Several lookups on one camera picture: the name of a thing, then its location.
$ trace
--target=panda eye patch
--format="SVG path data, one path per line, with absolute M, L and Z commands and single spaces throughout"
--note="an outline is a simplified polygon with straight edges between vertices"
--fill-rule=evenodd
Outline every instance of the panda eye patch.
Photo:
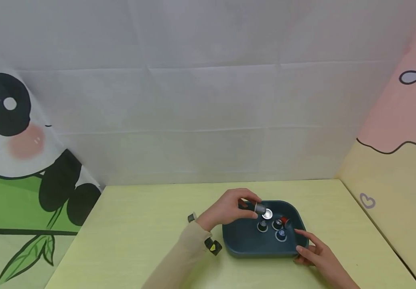
M 31 101 L 25 85 L 12 75 L 0 73 L 0 135 L 15 136 L 30 122 Z

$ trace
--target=tabletop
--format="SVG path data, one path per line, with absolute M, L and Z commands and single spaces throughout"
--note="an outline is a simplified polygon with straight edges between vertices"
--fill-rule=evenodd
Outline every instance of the tabletop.
M 339 180 L 107 186 L 47 289 L 140 288 L 171 249 L 192 212 L 227 189 L 284 200 L 301 215 L 364 289 L 415 289 L 416 282 Z M 223 244 L 222 228 L 213 240 Z M 206 253 L 184 288 L 329 288 L 314 268 L 291 258 L 235 259 Z

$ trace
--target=panda blush cheek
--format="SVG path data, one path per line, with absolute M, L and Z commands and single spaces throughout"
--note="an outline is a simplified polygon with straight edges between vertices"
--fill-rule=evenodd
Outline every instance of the panda blush cheek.
M 29 124 L 26 130 L 8 141 L 8 151 L 15 159 L 31 159 L 44 149 L 43 129 L 35 124 Z

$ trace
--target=hand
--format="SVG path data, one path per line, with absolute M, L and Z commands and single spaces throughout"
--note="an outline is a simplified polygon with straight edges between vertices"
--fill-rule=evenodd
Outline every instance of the hand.
M 295 231 L 315 244 L 309 246 L 309 249 L 297 246 L 299 256 L 294 260 L 295 263 L 315 266 L 335 289 L 360 289 L 325 243 L 310 232 L 297 229 Z
M 242 199 L 252 203 L 261 202 L 261 199 L 249 189 L 228 189 L 216 203 L 199 216 L 196 222 L 205 231 L 210 232 L 217 225 L 229 224 L 237 219 L 256 219 L 258 214 L 253 211 L 239 209 L 238 204 L 241 204 L 242 207 L 247 207 L 247 204 Z

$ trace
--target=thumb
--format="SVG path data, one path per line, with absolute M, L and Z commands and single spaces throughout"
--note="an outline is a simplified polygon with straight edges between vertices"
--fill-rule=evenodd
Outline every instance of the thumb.
M 299 255 L 308 259 L 312 263 L 314 263 L 314 264 L 318 263 L 318 260 L 319 260 L 320 256 L 315 254 L 315 253 L 312 253 L 310 250 L 306 249 L 305 247 L 296 246 L 296 251 L 299 253 Z
M 258 218 L 258 214 L 256 214 L 255 212 L 251 211 L 251 210 L 242 210 L 242 209 L 238 209 L 238 219 L 257 219 Z

